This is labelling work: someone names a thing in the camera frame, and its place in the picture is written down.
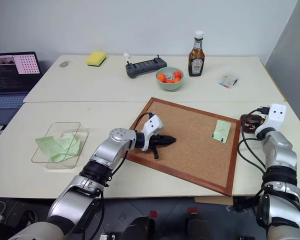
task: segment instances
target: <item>remote controller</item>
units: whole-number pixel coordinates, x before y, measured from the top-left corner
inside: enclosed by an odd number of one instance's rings
[[[162,60],[159,55],[152,60],[142,61],[138,63],[131,63],[127,61],[125,65],[126,74],[134,79],[139,74],[158,70],[167,66],[167,63]]]

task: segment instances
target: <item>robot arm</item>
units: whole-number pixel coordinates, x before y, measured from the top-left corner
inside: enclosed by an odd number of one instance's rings
[[[297,155],[279,132],[286,106],[272,104],[267,118],[255,130],[262,140],[266,172],[262,177],[256,221],[267,230],[268,240],[300,240],[300,189],[297,187]]]
[[[158,135],[164,128],[161,119],[150,114],[141,132],[115,128],[108,139],[99,145],[65,190],[52,204],[47,220],[36,222],[10,240],[62,240],[69,234],[79,234],[85,230],[99,210],[99,197],[107,182],[112,179],[113,170],[124,158],[127,151],[150,146],[169,145],[176,141],[171,136]]]

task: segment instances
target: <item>laptop screen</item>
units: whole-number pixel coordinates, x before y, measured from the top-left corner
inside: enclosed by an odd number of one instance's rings
[[[27,93],[42,77],[35,52],[0,53],[0,93]]]

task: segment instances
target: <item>green bowl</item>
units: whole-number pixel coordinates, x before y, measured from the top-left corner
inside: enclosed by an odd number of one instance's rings
[[[176,83],[164,83],[164,82],[159,81],[158,78],[157,78],[158,74],[165,74],[165,75],[166,74],[172,74],[173,75],[173,73],[175,71],[181,72],[181,80],[176,82]],[[173,91],[173,90],[176,90],[176,89],[181,87],[181,85],[183,83],[184,73],[178,68],[167,66],[167,67],[160,68],[156,72],[155,78],[156,78],[156,81],[157,81],[157,83],[159,84],[159,86],[161,88],[163,88],[164,90]]]

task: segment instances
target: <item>brown glass bottle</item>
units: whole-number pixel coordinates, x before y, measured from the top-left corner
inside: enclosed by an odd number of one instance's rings
[[[205,54],[202,50],[202,40],[204,39],[204,33],[202,31],[196,31],[194,35],[193,49],[189,53],[188,71],[190,77],[200,76],[204,69]]]

